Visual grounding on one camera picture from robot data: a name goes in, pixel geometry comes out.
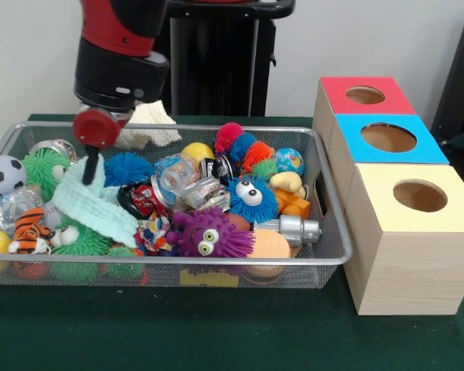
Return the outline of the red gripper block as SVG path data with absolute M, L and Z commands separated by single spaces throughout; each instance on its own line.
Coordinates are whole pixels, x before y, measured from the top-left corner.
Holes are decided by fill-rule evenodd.
M 114 146 L 133 113 L 133 110 L 112 112 L 99 107 L 87 107 L 74 118 L 74 136 L 82 145 L 92 146 L 85 148 L 87 160 L 82 178 L 85 186 L 94 180 L 100 149 Z

